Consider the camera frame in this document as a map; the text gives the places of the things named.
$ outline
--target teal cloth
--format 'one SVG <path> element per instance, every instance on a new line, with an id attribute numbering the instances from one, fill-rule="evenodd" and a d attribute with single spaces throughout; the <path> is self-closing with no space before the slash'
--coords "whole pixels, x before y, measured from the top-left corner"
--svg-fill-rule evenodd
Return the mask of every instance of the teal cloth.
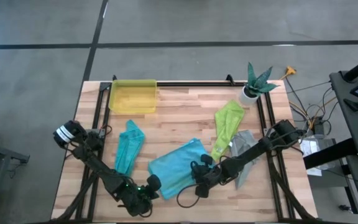
<path id="1" fill-rule="evenodd" d="M 126 126 L 127 131 L 119 135 L 115 169 L 130 177 L 136 157 L 142 149 L 145 135 L 133 120 L 127 121 Z"/>
<path id="2" fill-rule="evenodd" d="M 207 154 L 199 139 L 193 138 L 180 148 L 149 162 L 149 172 L 159 177 L 161 195 L 168 200 L 195 180 L 191 177 L 190 163 L 201 162 L 201 155 Z"/>

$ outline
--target lime green towel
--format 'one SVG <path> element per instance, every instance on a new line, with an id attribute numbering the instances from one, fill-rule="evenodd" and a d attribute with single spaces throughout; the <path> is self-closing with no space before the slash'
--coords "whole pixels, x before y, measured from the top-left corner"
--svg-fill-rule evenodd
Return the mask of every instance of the lime green towel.
<path id="1" fill-rule="evenodd" d="M 215 113 L 217 140 L 211 156 L 216 161 L 226 152 L 233 135 L 244 117 L 244 109 L 235 101 L 228 102 L 222 109 Z"/>

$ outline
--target yellow tray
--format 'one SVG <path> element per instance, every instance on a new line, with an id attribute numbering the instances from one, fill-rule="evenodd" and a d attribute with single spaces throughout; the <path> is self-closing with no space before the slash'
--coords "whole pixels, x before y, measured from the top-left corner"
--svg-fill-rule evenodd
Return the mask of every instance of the yellow tray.
<path id="1" fill-rule="evenodd" d="M 115 113 L 153 113 L 157 104 L 156 80 L 114 80 L 109 108 Z"/>

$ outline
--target table leg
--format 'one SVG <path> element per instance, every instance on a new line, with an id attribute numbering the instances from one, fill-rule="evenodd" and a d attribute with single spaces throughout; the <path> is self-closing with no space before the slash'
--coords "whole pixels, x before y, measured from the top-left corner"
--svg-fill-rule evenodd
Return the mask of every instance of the table leg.
<path id="1" fill-rule="evenodd" d="M 345 156 L 356 154 L 357 150 L 354 141 L 352 138 L 349 138 L 319 152 L 308 155 L 303 158 L 303 161 L 305 162 L 306 169 L 310 169 Z"/>

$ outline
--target gray floor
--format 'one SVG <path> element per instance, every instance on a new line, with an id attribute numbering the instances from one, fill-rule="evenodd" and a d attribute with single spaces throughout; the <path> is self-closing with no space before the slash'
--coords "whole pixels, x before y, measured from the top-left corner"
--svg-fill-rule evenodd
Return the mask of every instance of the gray floor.
<path id="1" fill-rule="evenodd" d="M 0 44 L 90 43 L 101 2 L 0 0 Z M 213 40 L 358 40 L 358 0 L 110 0 L 99 42 Z M 19 168 L 13 179 L 6 176 L 0 223 L 49 219 L 64 153 L 52 132 L 74 115 L 88 53 L 0 50 L 0 145 L 31 154 L 27 167 Z M 298 89 L 357 64 L 358 45 L 98 49 L 90 80 L 113 75 L 222 80 L 227 74 L 239 80 L 246 78 L 247 62 L 259 73 L 273 66 L 271 79 L 293 66 L 298 73 L 290 81 Z M 308 106 L 319 103 L 328 88 L 325 84 L 298 95 Z M 350 136 L 339 107 L 330 121 L 331 138 Z M 358 215 L 337 209 L 347 203 L 343 189 L 313 189 L 313 196 L 320 218 L 358 223 Z"/>

